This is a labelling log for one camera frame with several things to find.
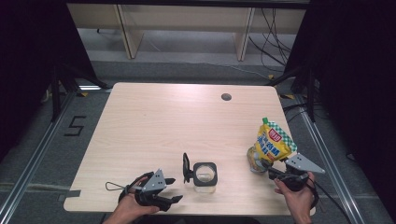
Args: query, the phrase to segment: cable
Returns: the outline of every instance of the cable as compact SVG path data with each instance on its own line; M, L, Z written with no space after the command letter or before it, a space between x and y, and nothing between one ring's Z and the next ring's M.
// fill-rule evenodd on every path
M295 119L297 116L303 114L304 112L306 112L306 110L300 111L298 114L296 114L293 117L291 117L291 119L288 119L288 123L291 122L293 119Z
M299 104L299 105L289 105L289 106L286 106L286 107L283 107L283 112L285 113L287 113L287 112L289 112L290 110L292 110L292 109L294 109L294 108L296 108L296 107L300 107L300 106L306 106L306 103L304 103L304 104Z
M278 37L277 37L277 33L276 33L276 10L273 8L273 20L272 20L271 25L270 25L269 21L267 20L267 18L266 18L266 16L265 16L265 13L264 13L264 11L263 11L262 8L261 8L261 10L262 10L262 15L263 15L263 17L264 17L264 19L265 19L265 22L266 22L266 24L267 24L267 26L268 26L268 29L269 29L269 33L268 33L267 36L265 36L265 34L262 33L262 36L263 36L264 39L265 39L264 44L262 45L262 48L261 48L262 55L265 53L266 55L270 56L272 59L275 59L272 55L270 55L269 53L267 53L266 51L264 51L264 48L265 48L266 43L270 43L270 44L271 44L272 46L274 46L275 48L278 48L283 63L282 63L281 61L279 61L279 60L276 60L276 61L277 61L278 63L280 63L280 64L282 64L282 65L285 66L285 65L286 65L286 60L288 59L288 57L286 56L286 54L285 54L284 51L290 52L290 49L289 49L287 46L285 46L285 45L278 39ZM268 39L270 35L272 35L272 36L274 37L274 39L275 39L277 45L273 44L273 43ZM264 61L263 61L263 60L262 60L262 65L263 65L264 67L268 68L268 67L264 64Z
M268 70L270 70L270 71L274 71L274 72L282 72L282 71L279 71L279 70L276 70L276 69L269 68L268 66L266 66L266 65L264 64L264 62L263 62L263 61L262 61L262 66L264 66L266 69L268 69Z
M330 196L330 194L329 194L320 184L318 184L318 182L316 182L316 181L312 181L312 182L315 184L315 186L318 186L318 187L323 191L323 193L326 194L326 196L327 196L330 200L332 200L332 202L333 202L333 203L337 206L337 208L342 212L342 214L344 215L344 217L346 217L346 221L347 221L349 224L351 224L352 222L350 221L350 219L349 219L349 217L348 217L346 211L344 211L344 209L340 206L340 204L338 204L338 202L336 202L335 199L334 199L332 196Z
M314 201L311 203L311 209L312 209L317 205L317 203L319 201L319 194L318 194L318 191L317 191L314 181L312 181L309 177L308 177L308 179L314 184L314 186L311 187L308 183L305 182L305 186L311 190L311 192L314 196Z
M282 63L280 60L278 60L276 57L272 56L272 55L271 55L270 53L268 53L267 51L261 49L256 43L254 43L254 41L251 39L251 37L249 37L248 39L249 39L249 40L251 41L251 43L253 43L253 45L256 46L256 48L257 48L258 50L260 50L262 53L264 53L264 54L266 54L268 57L274 59L277 63L280 63L280 64L283 65L283 66L286 65L285 63Z
M117 189L110 189L110 188L107 186L107 184L111 184L111 185L117 186L118 188L117 188ZM106 186L106 189L109 190L109 191L111 191L111 190L120 190L120 189L125 189L125 188L126 188L126 187L123 187L123 186L121 186L121 185L118 185L118 184L115 184L115 183L112 183L112 182L106 182L105 186Z

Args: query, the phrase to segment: snack bag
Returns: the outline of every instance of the snack bag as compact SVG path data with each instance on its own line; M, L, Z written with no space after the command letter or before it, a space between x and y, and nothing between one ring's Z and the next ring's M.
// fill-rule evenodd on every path
M282 160L297 150L291 138L275 123L262 119L263 125L257 134L257 141L247 151L250 170L263 173L274 161Z

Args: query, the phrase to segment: floor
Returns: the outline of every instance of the floor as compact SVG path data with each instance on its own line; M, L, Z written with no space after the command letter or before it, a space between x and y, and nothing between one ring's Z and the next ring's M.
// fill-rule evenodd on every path
M198 82L215 82L213 77L199 75L199 72L217 74L219 77L230 79L233 84L254 85L268 81L268 75L279 76L283 67L268 56L263 56L249 43L244 61L236 60L232 34L207 33L207 32L170 32L150 31L145 32L136 58L126 58L125 48L119 31L100 30L99 33L92 29L80 29L80 36L86 47L88 55L97 76L108 83L120 80L151 81L149 76L167 80L161 70L172 70L172 64L181 65L178 69L188 71L186 76L195 78ZM251 36L254 42L262 46L264 38L261 34ZM286 46L292 48L295 35L280 35L279 39ZM267 46L270 54L282 61L278 48ZM135 77L130 71L134 69L137 74L148 77ZM283 106L296 104L297 99L288 98L290 83L287 80L278 85L277 90L281 95ZM85 153L86 146L92 136L97 120L105 106L108 92L90 93L86 97L74 97L65 112L60 126L54 131L48 149L39 161L36 170L18 206L15 207L9 223L100 223L108 214L75 214L63 210L65 194L73 182L74 175ZM51 103L43 101L43 105L32 120L26 135L19 146L13 148L4 161L0 164L0 200L4 203L12 187L20 179L21 174L34 155L42 136L50 126ZM88 115L80 120L84 132L78 138L64 137L66 133L73 132L68 125L77 115ZM318 165L325 167L323 155L318 153L318 143L312 138L304 119L304 110L298 108L291 110L287 115L290 130L301 151ZM358 220L353 223L393 223L386 209L371 188L359 165L349 160L345 155L347 148L337 131L332 126L323 108L316 107L316 126L324 138L325 146L332 153L336 168L341 176L342 183L353 196L358 205ZM335 187L331 176L318 176L318 182L325 187L329 195L320 193L322 200L318 204L317 213L313 216L315 223L347 223L341 212L329 199L333 197L342 204L343 196ZM261 223L292 223L289 217L255 217Z

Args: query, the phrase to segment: human hand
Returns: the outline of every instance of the human hand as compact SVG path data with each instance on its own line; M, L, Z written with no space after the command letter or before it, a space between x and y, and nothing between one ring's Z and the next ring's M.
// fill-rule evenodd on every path
M311 172L308 172L309 180L307 184L310 187L314 187L315 177ZM279 179L275 179L275 184L278 189L275 192L283 194L286 200L286 204L290 210L290 213L297 224L311 223L311 216L309 211L311 210L311 203L314 201L314 195L311 189L304 186L300 191L291 191L285 183Z
M141 178L137 181L136 185L147 179L147 177ZM126 224L131 223L135 219L148 214L154 214L160 211L157 206L142 206L137 203L134 198L134 188L130 188L128 194L126 194L119 204L117 205L111 216L104 222L105 224Z

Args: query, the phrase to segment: black cable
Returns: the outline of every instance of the black cable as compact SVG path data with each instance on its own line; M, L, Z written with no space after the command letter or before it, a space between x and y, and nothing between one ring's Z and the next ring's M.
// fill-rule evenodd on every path
M276 8L273 8L273 20L275 20L275 17L276 17ZM282 41L280 41L279 38L277 37L276 22L274 22L274 31L275 31L275 33L273 33L273 36L274 36L274 39L276 40L276 43L278 45L279 44L282 45L284 47L284 49L282 47L280 47L280 45L279 45L279 47L281 49L285 50L285 51L291 52L291 48L289 48L288 46L284 45L282 43Z
M311 203L311 209L313 209L319 201L319 194L318 194L317 188L315 186L315 182L312 181L312 179L310 179L309 177L308 177L308 179L312 182L312 184L314 184L314 187L311 187L308 183L305 183L306 187L309 188L311 190L312 194L314 195L314 201Z
M262 53L266 54L268 57L274 59L277 63L280 63L281 65L285 66L284 63L282 63L280 60L278 60L277 58L275 58L274 56L272 56L270 53L266 52L265 50L263 50L262 48L260 48L256 43L254 43L254 41L251 39L251 37L248 38L251 43L253 43L254 46L256 46L256 48L258 50L260 50Z
M349 217L348 217L348 215L347 215L347 212L344 211L344 209L340 206L340 204L338 204L338 202L336 202L335 199L334 199L332 196L330 196L330 194L329 194L320 184L318 184L318 182L316 182L316 181L312 181L312 182L313 182L316 186L318 186L318 187L323 191L323 193L326 194L327 197L329 197L330 200L332 200L332 202L333 202L333 203L337 206L337 208L342 212L342 214L344 215L344 217L346 217L347 223L351 224L352 222L350 221L350 219L349 219Z
M298 114L296 114L296 115L294 115L293 117L291 117L291 118L288 120L288 123L291 122L293 119L295 119L297 116L303 114L304 112L306 112L306 110L300 111Z
M304 103L304 104L299 104L299 105L289 105L289 106L283 107L283 112L284 112L284 113L285 113L285 112L288 112L289 110L294 109L294 108L296 108L296 107L300 107L300 106L306 106L306 103Z
M264 14L263 9L262 9L262 15L264 16L265 22L267 23L267 26L268 26L268 29L269 29L269 34L268 34L268 36L267 36L267 37L264 37L264 38L265 38L265 39L268 41L268 43L270 43L272 46L274 46L274 47L276 47L276 48L278 48L278 49L282 49L282 50L291 52L291 49L290 49L289 47L287 47L286 45L284 45L284 44L279 40L279 38L277 37L277 32L275 32L275 33L273 32L273 27L275 28L275 31L276 31L276 10L273 8L273 22L271 23L271 26L270 26L269 21L267 20L267 17L266 17L265 14ZM274 40L276 41L277 45L273 44L273 43L268 39L269 35L272 35L272 36L274 37Z
M266 68L266 69L268 69L270 71L273 71L273 72L280 72L280 73L283 72L283 71L272 69L272 68L268 67L267 65L264 64L263 61L262 61L262 66L264 66L264 68Z

